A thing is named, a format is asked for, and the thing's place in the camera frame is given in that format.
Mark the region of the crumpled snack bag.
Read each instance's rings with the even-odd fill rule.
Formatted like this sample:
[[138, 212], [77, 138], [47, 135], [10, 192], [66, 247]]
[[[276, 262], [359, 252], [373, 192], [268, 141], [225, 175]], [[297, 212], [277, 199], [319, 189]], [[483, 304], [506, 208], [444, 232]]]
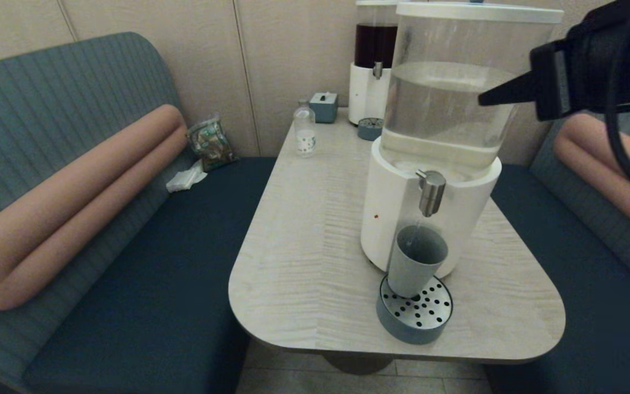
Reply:
[[218, 114], [191, 126], [186, 136], [190, 148], [201, 160], [204, 172], [211, 172], [238, 161]]

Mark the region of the large white dispenser lid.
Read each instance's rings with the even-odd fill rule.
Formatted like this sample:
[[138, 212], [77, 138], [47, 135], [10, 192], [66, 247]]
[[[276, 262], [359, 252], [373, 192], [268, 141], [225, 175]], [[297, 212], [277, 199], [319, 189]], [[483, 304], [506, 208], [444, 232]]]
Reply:
[[528, 24], [558, 24], [563, 19], [562, 10], [500, 3], [400, 2], [396, 7], [396, 13], [414, 18]]

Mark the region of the blue-grey tissue box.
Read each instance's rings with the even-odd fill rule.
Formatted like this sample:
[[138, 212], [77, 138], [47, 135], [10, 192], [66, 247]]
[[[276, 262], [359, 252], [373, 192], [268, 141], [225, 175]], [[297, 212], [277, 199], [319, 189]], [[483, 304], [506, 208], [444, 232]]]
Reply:
[[339, 107], [339, 95], [334, 92], [316, 92], [308, 103], [317, 123], [334, 123]]

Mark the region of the pink bolster cushion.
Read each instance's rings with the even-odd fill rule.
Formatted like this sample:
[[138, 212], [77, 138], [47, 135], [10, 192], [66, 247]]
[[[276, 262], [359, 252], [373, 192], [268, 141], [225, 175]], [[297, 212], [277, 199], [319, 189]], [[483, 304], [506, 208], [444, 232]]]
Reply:
[[[621, 135], [630, 157], [630, 137]], [[630, 181], [611, 152], [605, 122], [588, 114], [568, 117], [553, 140], [558, 159], [630, 219]]]
[[0, 311], [30, 301], [186, 146], [162, 105], [80, 155], [0, 212]]

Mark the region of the grey paper cup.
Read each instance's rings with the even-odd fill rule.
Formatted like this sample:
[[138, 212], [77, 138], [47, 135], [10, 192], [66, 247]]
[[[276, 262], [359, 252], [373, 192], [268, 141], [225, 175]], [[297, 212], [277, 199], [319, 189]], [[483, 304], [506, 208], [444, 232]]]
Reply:
[[388, 259], [388, 285], [393, 293], [415, 297], [447, 259], [448, 246], [434, 229], [403, 227], [393, 237]]

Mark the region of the crumpled white tissue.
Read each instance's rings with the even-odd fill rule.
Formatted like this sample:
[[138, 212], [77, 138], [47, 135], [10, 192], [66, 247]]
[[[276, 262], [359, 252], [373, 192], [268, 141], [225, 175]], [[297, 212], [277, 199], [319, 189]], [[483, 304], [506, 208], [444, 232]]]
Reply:
[[166, 189], [170, 194], [190, 190], [194, 184], [202, 182], [207, 177], [203, 170], [203, 160], [196, 161], [189, 169], [179, 171], [166, 184]]

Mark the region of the small round blue drip tray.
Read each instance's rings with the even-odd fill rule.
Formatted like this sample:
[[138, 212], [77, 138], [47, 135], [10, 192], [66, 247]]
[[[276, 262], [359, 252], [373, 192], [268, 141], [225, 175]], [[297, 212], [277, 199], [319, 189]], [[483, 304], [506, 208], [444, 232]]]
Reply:
[[375, 141], [381, 136], [383, 130], [383, 119], [364, 118], [358, 122], [357, 135], [365, 141]]

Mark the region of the dark drink dispenser white base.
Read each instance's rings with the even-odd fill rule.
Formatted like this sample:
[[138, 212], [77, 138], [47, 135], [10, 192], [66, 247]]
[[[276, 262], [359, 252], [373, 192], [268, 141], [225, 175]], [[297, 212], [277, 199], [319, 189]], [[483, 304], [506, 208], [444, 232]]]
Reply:
[[[397, 5], [398, 0], [355, 1], [358, 20], [348, 90], [350, 123], [384, 117], [398, 32]], [[383, 62], [380, 80], [372, 75], [375, 61]]]

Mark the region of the clear water dispenser white base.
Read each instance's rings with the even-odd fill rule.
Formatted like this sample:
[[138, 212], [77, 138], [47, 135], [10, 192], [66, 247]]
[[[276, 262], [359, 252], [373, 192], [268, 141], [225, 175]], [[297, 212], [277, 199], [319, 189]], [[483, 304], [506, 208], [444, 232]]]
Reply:
[[528, 71], [563, 10], [510, 0], [400, 2], [382, 134], [373, 146], [361, 245], [388, 271], [395, 246], [441, 250], [453, 270], [485, 208], [513, 104], [478, 97]]

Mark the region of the steel water dispenser tap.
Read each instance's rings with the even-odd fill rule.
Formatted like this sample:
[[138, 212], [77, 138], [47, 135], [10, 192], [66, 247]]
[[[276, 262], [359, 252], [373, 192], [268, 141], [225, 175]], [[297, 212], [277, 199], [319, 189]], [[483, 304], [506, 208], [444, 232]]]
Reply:
[[418, 169], [416, 175], [418, 187], [422, 193], [418, 202], [418, 209], [423, 217], [431, 217], [440, 209], [447, 180], [443, 174], [433, 170]]

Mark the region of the large round blue drip tray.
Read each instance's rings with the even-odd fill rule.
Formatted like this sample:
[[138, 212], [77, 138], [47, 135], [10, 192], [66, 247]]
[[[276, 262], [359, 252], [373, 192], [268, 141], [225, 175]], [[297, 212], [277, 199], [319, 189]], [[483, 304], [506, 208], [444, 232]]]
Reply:
[[395, 339], [424, 345], [436, 341], [453, 315], [453, 298], [446, 284], [434, 276], [412, 298], [393, 292], [385, 275], [378, 285], [376, 314]]

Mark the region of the teal upholstered bench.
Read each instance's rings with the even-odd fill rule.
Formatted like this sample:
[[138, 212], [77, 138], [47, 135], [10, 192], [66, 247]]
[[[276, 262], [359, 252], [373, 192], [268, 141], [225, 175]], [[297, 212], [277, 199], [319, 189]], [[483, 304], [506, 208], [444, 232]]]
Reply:
[[630, 219], [553, 152], [565, 120], [529, 167], [504, 167], [492, 193], [565, 309], [551, 351], [485, 367], [495, 394], [630, 394]]
[[[162, 105], [182, 113], [138, 33], [0, 60], [0, 212]], [[186, 137], [45, 289], [0, 311], [0, 392], [234, 394], [249, 339], [228, 282], [276, 161], [241, 159], [170, 194], [195, 162]]]

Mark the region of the small clear plastic bottle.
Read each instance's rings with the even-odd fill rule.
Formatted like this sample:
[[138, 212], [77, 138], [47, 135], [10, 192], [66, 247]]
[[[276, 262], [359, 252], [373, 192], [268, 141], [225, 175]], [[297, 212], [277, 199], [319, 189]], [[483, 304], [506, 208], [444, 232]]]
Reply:
[[302, 158], [312, 157], [316, 147], [316, 114], [310, 108], [307, 98], [299, 99], [299, 106], [293, 114], [296, 152]]

